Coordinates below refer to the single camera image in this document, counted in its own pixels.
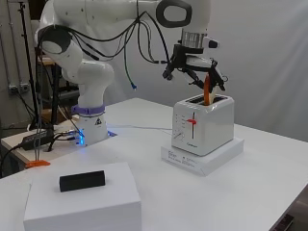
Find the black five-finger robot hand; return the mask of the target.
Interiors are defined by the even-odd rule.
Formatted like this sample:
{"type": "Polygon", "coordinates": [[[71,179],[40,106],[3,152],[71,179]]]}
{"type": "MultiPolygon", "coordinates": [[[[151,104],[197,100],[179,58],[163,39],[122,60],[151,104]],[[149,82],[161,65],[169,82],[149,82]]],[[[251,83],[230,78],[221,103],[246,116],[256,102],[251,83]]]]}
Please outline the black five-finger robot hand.
{"type": "Polygon", "coordinates": [[[175,69],[191,77],[192,85],[196,85],[200,89],[204,89],[204,82],[197,76],[197,72],[207,73],[210,77],[209,92],[212,92],[214,87],[219,87],[222,91],[225,91],[224,76],[218,70],[218,62],[213,58],[205,59],[197,56],[195,49],[175,44],[173,54],[163,72],[163,77],[170,81],[175,69]]]}

